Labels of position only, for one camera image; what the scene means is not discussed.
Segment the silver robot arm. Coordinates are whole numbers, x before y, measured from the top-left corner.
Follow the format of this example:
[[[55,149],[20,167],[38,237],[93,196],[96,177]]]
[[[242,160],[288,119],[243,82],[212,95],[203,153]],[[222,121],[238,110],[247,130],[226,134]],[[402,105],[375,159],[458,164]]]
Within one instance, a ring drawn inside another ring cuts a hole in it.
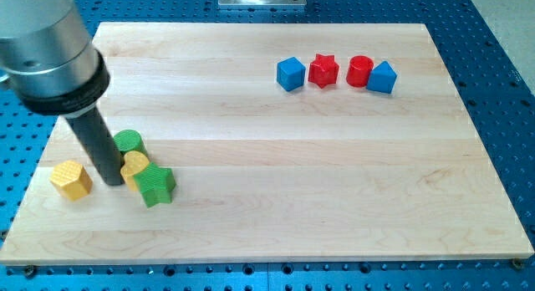
[[[110,74],[74,0],[1,0],[1,86],[41,115],[80,116]]]

